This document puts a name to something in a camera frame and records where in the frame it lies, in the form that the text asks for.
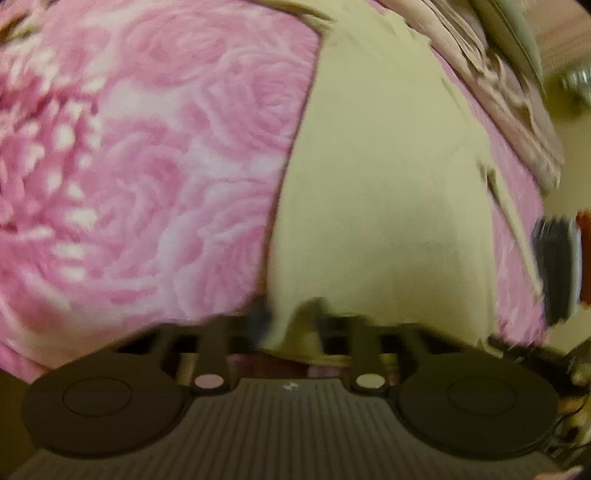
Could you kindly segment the beige long-sleeve turtleneck shirt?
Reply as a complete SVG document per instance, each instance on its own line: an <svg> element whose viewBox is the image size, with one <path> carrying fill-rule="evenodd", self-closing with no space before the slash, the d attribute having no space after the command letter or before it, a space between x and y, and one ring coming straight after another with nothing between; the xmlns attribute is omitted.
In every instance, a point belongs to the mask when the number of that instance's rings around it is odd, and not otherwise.
<svg viewBox="0 0 591 480"><path fill-rule="evenodd" d="M421 322L468 343L497 327L491 210L536 296L529 237L488 136L426 36L366 1L276 1L321 37L267 261L266 352L324 361L315 299L380 326Z"/></svg>

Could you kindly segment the stack of folded dark clothes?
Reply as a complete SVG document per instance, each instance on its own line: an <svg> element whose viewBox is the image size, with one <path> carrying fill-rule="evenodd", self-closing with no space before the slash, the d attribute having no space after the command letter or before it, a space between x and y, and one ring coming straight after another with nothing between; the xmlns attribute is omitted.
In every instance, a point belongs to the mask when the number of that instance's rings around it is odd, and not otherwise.
<svg viewBox="0 0 591 480"><path fill-rule="evenodd" d="M532 241L543 281L548 326L566 322L590 307L590 211L575 217L543 217Z"/></svg>

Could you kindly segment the pink rose floral bedsheet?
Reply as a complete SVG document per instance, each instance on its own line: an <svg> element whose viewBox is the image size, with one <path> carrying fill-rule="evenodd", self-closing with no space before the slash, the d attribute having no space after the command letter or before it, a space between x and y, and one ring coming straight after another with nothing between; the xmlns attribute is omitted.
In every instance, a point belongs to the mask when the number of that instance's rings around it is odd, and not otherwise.
<svg viewBox="0 0 591 480"><path fill-rule="evenodd" d="M24 381L164 320L266 297L321 37L276 1L59 1L1 50L1 366ZM530 240L496 131L486 131ZM491 210L498 333L544 334Z"/></svg>

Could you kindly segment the folded pink grey quilt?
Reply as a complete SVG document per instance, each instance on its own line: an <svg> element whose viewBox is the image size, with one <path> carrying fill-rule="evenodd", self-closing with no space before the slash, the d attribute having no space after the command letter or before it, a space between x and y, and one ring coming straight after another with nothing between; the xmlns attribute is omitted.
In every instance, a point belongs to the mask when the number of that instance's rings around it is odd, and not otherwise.
<svg viewBox="0 0 591 480"><path fill-rule="evenodd" d="M544 191L560 184L565 157L543 91L487 35L471 1L386 1L429 37L464 80Z"/></svg>

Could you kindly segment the grey green pillow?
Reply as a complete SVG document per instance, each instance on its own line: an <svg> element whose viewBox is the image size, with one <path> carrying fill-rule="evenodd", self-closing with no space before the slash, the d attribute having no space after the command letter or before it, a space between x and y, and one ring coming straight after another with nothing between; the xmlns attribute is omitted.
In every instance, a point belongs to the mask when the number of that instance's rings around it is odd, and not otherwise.
<svg viewBox="0 0 591 480"><path fill-rule="evenodd" d="M507 0L473 0L471 5L487 35L510 63L544 91L541 54L519 3Z"/></svg>

